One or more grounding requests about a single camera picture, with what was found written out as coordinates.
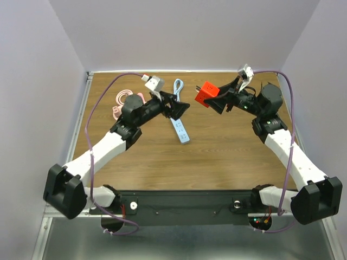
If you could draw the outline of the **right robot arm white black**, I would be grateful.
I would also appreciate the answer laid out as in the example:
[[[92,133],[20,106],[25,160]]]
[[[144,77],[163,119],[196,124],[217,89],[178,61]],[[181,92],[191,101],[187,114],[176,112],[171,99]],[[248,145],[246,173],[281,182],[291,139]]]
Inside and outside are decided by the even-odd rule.
[[[273,206],[290,212],[303,225],[338,213],[343,184],[337,177],[328,177],[295,143],[278,115],[283,104],[279,87],[268,83],[257,93],[252,87],[244,87],[238,77],[222,87],[206,81],[195,99],[219,114],[236,107],[255,115],[252,120],[255,135],[278,157],[294,180],[295,191],[272,184],[253,188],[249,199],[253,210]]]

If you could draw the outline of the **blue power strip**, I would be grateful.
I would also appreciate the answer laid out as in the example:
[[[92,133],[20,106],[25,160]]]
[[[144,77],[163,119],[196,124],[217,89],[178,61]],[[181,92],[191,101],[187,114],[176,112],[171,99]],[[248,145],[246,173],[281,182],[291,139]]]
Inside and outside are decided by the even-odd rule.
[[[182,145],[187,144],[190,141],[190,138],[187,134],[186,129],[183,126],[181,119],[174,120],[171,118],[170,120],[174,127],[174,130],[176,131],[180,143]]]

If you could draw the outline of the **red cube socket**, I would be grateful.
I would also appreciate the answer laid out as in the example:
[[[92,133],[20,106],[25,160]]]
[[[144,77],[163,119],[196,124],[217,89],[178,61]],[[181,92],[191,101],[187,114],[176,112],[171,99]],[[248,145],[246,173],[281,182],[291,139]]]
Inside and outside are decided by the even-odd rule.
[[[196,86],[195,90],[197,91],[197,95],[195,97],[195,101],[208,108],[209,105],[205,103],[206,99],[211,99],[218,96],[220,90],[218,87],[213,85],[212,83],[206,81],[202,87]]]

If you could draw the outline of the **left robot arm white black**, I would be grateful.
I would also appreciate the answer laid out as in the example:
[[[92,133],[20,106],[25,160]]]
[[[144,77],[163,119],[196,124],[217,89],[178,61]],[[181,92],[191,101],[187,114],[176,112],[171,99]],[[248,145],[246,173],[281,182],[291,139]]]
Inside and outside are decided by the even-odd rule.
[[[137,94],[127,96],[120,117],[98,143],[65,165],[55,164],[49,169],[43,199],[68,219],[98,206],[116,213],[120,209],[119,192],[109,185],[95,188],[95,173],[136,143],[142,125],[160,114],[177,120],[189,107],[164,91],[152,95],[148,102]]]

